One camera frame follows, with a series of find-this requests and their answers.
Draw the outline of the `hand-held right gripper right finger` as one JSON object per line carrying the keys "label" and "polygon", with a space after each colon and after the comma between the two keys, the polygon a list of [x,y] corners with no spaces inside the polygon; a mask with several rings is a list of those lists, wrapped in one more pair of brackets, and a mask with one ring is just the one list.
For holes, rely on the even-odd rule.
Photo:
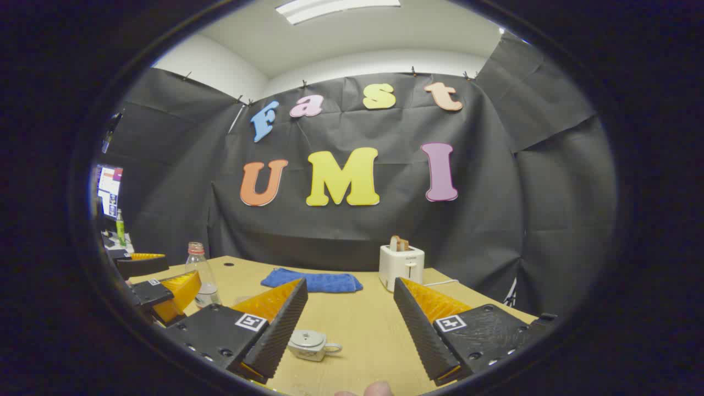
{"label": "hand-held right gripper right finger", "polygon": [[538,336],[538,320],[523,322],[495,304],[470,308],[406,278],[395,279],[394,300],[438,386],[485,371]]}

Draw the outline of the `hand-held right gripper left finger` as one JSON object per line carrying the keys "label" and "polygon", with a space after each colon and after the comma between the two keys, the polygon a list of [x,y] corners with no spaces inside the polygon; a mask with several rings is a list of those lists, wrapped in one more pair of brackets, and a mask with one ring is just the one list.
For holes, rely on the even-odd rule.
{"label": "hand-held right gripper left finger", "polygon": [[265,384],[274,376],[308,298],[307,281],[298,278],[232,307],[209,304],[165,334],[193,356]]}

